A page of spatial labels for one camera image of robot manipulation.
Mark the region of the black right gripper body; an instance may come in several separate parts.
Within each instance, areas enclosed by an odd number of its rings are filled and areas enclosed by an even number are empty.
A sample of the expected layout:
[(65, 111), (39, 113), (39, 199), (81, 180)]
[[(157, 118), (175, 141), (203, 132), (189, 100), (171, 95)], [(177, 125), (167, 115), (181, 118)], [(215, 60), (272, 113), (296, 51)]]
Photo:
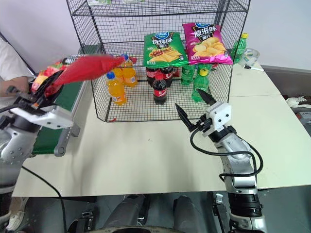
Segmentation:
[(210, 117), (207, 117), (206, 114), (203, 114), (200, 119), (196, 122), (196, 124), (192, 124), (190, 126), (190, 132), (193, 132), (195, 130), (199, 130), (201, 132), (206, 132), (211, 128), (212, 125), (212, 119)]

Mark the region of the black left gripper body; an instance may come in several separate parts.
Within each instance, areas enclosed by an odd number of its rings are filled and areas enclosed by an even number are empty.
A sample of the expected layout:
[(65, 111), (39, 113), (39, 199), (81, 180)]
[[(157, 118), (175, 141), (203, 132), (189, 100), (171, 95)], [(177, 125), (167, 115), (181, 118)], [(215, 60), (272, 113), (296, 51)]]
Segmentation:
[(45, 91), (37, 91), (35, 94), (24, 94), (18, 93), (14, 104), (19, 104), (22, 106), (33, 107), (34, 109), (40, 109), (43, 107), (48, 107), (54, 105), (57, 99), (57, 93), (46, 95)]

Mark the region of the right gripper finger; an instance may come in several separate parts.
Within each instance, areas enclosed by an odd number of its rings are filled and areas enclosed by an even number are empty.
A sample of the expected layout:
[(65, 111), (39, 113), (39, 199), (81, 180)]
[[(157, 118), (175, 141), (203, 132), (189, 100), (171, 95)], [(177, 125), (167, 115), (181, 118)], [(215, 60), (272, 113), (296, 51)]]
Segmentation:
[(186, 112), (177, 104), (175, 103), (175, 107), (177, 110), (177, 113), (180, 117), (180, 119), (182, 120), (182, 122), (185, 124), (185, 126), (187, 127), (189, 132), (193, 132), (195, 130), (195, 125), (193, 123), (190, 122), (190, 120), (188, 119), (188, 115), (186, 114)]
[(207, 105), (212, 106), (213, 104), (216, 103), (216, 100), (212, 97), (212, 95), (208, 94), (204, 90), (197, 89), (197, 92)]

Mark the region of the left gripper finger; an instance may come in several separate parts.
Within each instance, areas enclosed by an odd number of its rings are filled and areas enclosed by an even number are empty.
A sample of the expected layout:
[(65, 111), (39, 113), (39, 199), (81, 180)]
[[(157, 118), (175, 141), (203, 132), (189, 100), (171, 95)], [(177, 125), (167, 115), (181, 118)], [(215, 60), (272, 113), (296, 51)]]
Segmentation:
[(58, 79), (58, 77), (62, 73), (63, 73), (63, 70), (54, 72), (51, 76), (45, 76), (42, 73), (39, 73), (38, 76), (32, 81), (32, 84), (30, 86), (30, 93), (35, 94), (37, 91), (45, 91), (45, 89), (49, 85), (51, 85), (52, 83), (55, 83), (55, 81)]
[(59, 84), (55, 84), (52, 83), (51, 85), (49, 85), (45, 91), (44, 91), (44, 96), (46, 98), (49, 98), (55, 94), (57, 94), (61, 89), (62, 89), (63, 85), (59, 85)]

